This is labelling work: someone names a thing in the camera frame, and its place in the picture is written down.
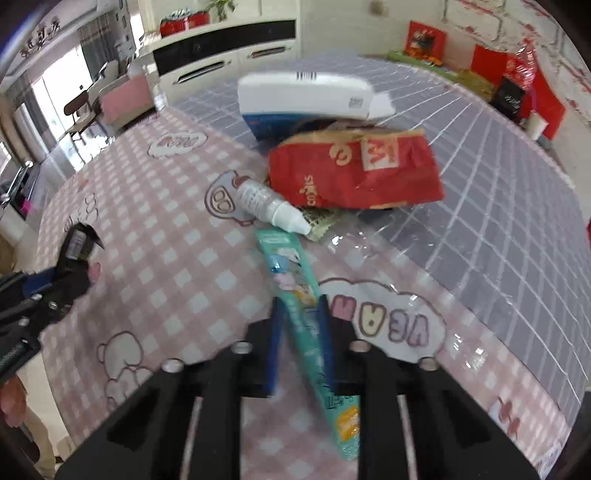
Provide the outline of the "person's left hand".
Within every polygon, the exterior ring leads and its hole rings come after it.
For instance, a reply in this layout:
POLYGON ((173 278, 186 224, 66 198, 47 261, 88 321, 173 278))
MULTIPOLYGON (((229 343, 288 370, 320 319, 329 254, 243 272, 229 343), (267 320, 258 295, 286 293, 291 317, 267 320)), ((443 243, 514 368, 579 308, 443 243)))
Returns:
POLYGON ((8 426, 19 427, 26 416, 26 390, 18 376, 8 380, 0 391, 1 411, 8 426))

